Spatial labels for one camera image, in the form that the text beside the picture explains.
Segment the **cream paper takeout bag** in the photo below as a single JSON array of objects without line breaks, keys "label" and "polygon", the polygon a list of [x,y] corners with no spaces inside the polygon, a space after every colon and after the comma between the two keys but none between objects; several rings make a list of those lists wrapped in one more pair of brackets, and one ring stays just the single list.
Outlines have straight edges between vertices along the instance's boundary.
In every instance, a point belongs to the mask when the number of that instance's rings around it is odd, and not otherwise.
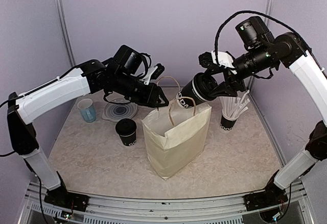
[{"label": "cream paper takeout bag", "polygon": [[211,113],[209,104],[176,95],[142,119],[147,157],[161,178],[170,178],[203,151]]}]

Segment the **black plastic cup lid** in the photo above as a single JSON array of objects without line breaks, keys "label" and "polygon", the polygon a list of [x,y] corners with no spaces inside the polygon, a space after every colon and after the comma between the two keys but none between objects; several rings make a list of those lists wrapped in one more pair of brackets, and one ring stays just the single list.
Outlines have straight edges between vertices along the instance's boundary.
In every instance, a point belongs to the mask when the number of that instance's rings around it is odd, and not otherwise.
[{"label": "black plastic cup lid", "polygon": [[129,136],[136,132],[136,122],[129,118],[121,119],[116,125],[115,130],[121,136]]}]

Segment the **black paper coffee cup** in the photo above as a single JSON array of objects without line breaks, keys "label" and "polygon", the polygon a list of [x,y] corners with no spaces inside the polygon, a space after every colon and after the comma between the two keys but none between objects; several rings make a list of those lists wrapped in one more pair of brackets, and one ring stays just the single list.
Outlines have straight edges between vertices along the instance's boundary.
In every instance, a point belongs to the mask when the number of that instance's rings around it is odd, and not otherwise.
[{"label": "black paper coffee cup", "polygon": [[119,134],[119,137],[124,146],[133,146],[136,143],[136,131],[128,135]]}]

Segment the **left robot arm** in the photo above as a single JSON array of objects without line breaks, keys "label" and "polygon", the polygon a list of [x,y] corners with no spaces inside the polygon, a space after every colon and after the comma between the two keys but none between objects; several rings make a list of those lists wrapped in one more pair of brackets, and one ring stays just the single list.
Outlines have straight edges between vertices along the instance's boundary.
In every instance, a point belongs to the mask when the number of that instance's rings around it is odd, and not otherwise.
[{"label": "left robot arm", "polygon": [[40,148],[33,121],[46,112],[78,97],[104,91],[116,92],[139,106],[160,108],[169,105],[161,87],[152,82],[164,71],[161,64],[151,66],[151,57],[122,45],[103,62],[89,60],[63,75],[20,95],[11,93],[7,123],[13,150],[25,160],[59,205],[66,206],[72,196]]}]

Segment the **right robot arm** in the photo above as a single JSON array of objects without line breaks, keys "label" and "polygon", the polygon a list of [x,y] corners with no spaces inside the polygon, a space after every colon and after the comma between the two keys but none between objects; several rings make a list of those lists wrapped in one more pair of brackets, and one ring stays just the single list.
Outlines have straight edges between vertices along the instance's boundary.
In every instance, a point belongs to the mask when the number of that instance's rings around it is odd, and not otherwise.
[{"label": "right robot arm", "polygon": [[[218,50],[224,27],[241,14],[250,17],[236,26],[246,52],[233,58],[228,52]],[[260,79],[259,72],[278,70],[282,65],[299,81],[321,116],[309,135],[309,141],[284,167],[278,170],[265,186],[261,200],[273,205],[280,199],[281,191],[305,175],[318,162],[326,160],[326,74],[317,62],[312,49],[301,35],[284,22],[262,12],[241,10],[232,14],[218,28],[214,49],[199,56],[199,64],[206,68],[205,75],[224,75],[224,81],[215,85],[209,96],[235,97],[244,91],[244,79]]]}]

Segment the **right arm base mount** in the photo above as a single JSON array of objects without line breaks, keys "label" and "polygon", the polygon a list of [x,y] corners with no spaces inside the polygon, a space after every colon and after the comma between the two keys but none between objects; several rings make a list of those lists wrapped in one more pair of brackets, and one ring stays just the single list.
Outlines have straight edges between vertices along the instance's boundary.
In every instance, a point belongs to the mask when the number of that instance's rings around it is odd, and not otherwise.
[{"label": "right arm base mount", "polygon": [[287,202],[286,193],[275,195],[273,192],[251,192],[243,196],[247,211],[258,210]]}]

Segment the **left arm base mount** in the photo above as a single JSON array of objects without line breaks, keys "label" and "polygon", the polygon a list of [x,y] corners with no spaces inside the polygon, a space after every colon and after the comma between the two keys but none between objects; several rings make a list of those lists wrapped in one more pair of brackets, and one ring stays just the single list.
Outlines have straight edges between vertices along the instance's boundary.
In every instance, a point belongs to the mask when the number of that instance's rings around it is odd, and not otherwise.
[{"label": "left arm base mount", "polygon": [[89,196],[69,191],[48,191],[44,201],[54,206],[70,209],[73,211],[85,212],[89,201]]}]

